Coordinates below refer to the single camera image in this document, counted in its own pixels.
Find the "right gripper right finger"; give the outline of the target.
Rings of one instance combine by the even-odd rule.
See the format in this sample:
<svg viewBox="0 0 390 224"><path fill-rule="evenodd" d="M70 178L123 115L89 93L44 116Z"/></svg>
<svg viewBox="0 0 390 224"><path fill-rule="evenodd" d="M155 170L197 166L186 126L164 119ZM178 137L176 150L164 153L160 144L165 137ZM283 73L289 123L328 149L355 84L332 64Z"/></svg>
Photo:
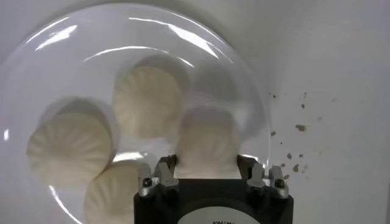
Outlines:
<svg viewBox="0 0 390 224"><path fill-rule="evenodd" d="M238 155L236 161L241 178L246 182L250 192L269 194L278 200L289 197L289 187L280 166L272 166L266 175L263 165L254 158Z"/></svg>

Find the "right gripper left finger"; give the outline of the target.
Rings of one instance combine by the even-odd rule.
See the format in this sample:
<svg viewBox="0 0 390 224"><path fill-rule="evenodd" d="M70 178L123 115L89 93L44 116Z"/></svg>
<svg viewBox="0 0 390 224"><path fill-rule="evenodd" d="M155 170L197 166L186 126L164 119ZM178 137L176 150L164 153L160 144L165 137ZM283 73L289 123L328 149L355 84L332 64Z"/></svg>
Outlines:
<svg viewBox="0 0 390 224"><path fill-rule="evenodd" d="M161 157L152 172L147 164L138 168L138 195L151 198L156 194L176 195L179 191L179 180L174 177L177 163L175 155Z"/></svg>

